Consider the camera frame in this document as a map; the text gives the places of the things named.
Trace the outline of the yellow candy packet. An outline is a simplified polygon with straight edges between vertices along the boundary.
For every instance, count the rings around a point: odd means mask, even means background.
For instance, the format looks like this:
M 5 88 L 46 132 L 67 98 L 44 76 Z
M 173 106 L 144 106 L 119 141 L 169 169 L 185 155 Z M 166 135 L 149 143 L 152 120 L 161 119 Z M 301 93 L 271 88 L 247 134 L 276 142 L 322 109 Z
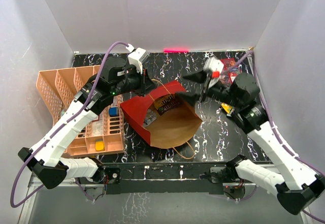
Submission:
M 223 108 L 223 110 L 228 114 L 231 115 L 232 112 L 234 111 L 234 107 L 230 106 L 226 103 L 221 103 L 221 107 Z
M 169 103 L 171 100 L 175 98 L 174 94 L 167 94 L 162 97 L 159 97 L 154 101 L 154 106 L 156 109 L 164 106 L 165 104 Z

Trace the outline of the brown candy packet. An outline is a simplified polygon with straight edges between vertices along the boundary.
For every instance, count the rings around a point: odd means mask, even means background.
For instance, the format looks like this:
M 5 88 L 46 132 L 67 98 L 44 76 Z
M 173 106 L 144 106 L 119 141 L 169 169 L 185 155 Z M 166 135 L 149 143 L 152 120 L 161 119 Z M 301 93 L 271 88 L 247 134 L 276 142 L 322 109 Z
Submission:
M 163 115 L 164 113 L 179 107 L 181 104 L 182 104 L 182 102 L 179 99 L 173 99 L 173 100 L 165 103 L 164 105 L 158 107 L 157 112 L 159 115 Z

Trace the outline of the large red snack bag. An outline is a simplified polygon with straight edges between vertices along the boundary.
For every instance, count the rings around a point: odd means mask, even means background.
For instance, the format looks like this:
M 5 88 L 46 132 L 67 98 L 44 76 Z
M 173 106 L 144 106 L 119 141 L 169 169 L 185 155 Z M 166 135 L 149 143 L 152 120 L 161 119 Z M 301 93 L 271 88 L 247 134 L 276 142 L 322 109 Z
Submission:
M 236 64 L 234 58 L 221 59 L 221 62 L 224 64 L 224 68 L 219 79 L 224 85 L 231 85 L 234 79 L 241 73 L 241 70 L 239 66 L 233 67 Z

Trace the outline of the red paper bag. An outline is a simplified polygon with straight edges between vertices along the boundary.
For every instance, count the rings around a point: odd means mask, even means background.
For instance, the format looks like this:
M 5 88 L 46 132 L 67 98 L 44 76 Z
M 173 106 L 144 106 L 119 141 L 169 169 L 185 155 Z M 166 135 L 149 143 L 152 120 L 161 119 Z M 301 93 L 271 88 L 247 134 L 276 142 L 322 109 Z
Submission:
M 144 97 L 135 96 L 120 107 L 128 124 L 151 147 L 159 149 L 174 149 L 187 144 L 192 150 L 192 156 L 188 157 L 176 151 L 183 159 L 193 159 L 195 150 L 190 144 L 190 139 L 196 134 L 202 120 L 197 116 L 195 108 L 190 106 L 182 98 L 175 95 L 176 92 L 185 92 L 185 88 L 177 80 L 163 84 Z M 182 104 L 163 115 L 159 115 L 154 106 L 154 101 L 167 94 L 174 94 Z M 147 110 L 156 112 L 157 119 L 148 127 L 143 127 Z

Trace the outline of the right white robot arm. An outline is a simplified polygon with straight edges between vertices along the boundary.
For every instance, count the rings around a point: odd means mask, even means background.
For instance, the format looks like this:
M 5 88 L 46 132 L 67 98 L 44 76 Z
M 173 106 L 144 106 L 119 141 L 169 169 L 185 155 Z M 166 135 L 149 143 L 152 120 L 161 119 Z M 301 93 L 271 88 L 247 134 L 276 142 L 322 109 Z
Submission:
M 278 142 L 266 110 L 256 100 L 260 88 L 252 74 L 240 73 L 229 86 L 220 82 L 218 75 L 218 71 L 204 70 L 187 74 L 184 79 L 203 87 L 177 95 L 192 106 L 212 98 L 234 107 L 233 121 L 264 151 L 277 172 L 238 155 L 227 162 L 223 170 L 210 173 L 210 178 L 222 175 L 233 182 L 248 180 L 273 194 L 287 212 L 299 214 L 324 194 L 324 175 L 302 163 L 289 153 L 287 146 Z

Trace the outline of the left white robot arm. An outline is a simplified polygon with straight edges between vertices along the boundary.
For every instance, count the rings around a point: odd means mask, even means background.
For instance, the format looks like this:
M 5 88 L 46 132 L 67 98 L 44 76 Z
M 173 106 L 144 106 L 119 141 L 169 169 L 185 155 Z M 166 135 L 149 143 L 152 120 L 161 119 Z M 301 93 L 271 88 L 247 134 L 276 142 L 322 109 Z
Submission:
M 110 57 L 74 96 L 66 113 L 32 148 L 23 147 L 18 156 L 43 183 L 53 189 L 69 178 L 89 178 L 94 183 L 104 179 L 103 164 L 93 158 L 63 158 L 62 155 L 77 135 L 102 111 L 114 97 L 127 92 L 139 96 L 156 88 L 143 62 L 148 54 L 129 54 L 127 60 Z

